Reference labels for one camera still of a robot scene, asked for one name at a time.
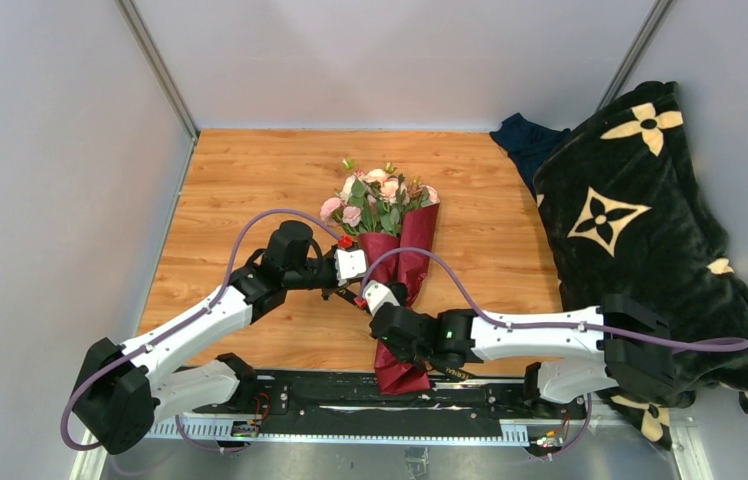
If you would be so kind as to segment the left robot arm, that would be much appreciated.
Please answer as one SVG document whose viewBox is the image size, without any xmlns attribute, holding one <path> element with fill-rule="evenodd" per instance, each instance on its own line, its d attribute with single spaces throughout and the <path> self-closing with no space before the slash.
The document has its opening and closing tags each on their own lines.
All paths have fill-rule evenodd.
<svg viewBox="0 0 748 480">
<path fill-rule="evenodd" d="M 250 401 L 251 367 L 234 354 L 187 369 L 184 364 L 219 339 L 281 306 L 288 292 L 339 285 L 336 262 L 314 238 L 325 222 L 286 210 L 288 220 L 245 264 L 226 267 L 221 283 L 197 304 L 143 335 L 89 347 L 62 412 L 60 434 L 76 451 L 99 447 L 116 455 L 158 423 L 211 404 Z"/>
</svg>

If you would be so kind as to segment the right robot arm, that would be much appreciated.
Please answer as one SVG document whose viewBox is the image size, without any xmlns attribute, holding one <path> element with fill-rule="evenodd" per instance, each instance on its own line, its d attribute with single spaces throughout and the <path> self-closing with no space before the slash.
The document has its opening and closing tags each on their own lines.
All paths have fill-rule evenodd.
<svg viewBox="0 0 748 480">
<path fill-rule="evenodd" d="M 602 304 L 555 314 L 477 314 L 453 309 L 436 317 L 392 300 L 373 311 L 371 334 L 402 362 L 427 365 L 466 381 L 469 363 L 534 357 L 524 397 L 557 404 L 620 388 L 654 401 L 674 389 L 669 328 L 657 314 L 620 295 Z"/>
</svg>

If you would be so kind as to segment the dark red wrapping paper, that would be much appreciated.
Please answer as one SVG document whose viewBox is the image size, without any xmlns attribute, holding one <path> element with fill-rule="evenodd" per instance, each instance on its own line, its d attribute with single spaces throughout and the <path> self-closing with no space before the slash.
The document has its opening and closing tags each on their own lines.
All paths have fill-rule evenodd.
<svg viewBox="0 0 748 480">
<path fill-rule="evenodd" d="M 402 221 L 401 233 L 363 233 L 358 236 L 360 246 L 370 264 L 383 254 L 399 248 L 414 247 L 430 251 L 433 247 L 440 206 L 434 204 L 407 213 Z M 430 259 L 420 253 L 399 252 L 383 260 L 370 278 L 389 287 L 399 288 L 398 299 L 407 307 L 418 298 L 428 275 Z M 425 391 L 431 388 L 426 370 L 395 357 L 381 342 L 377 344 L 374 372 L 379 392 L 399 395 Z"/>
</svg>

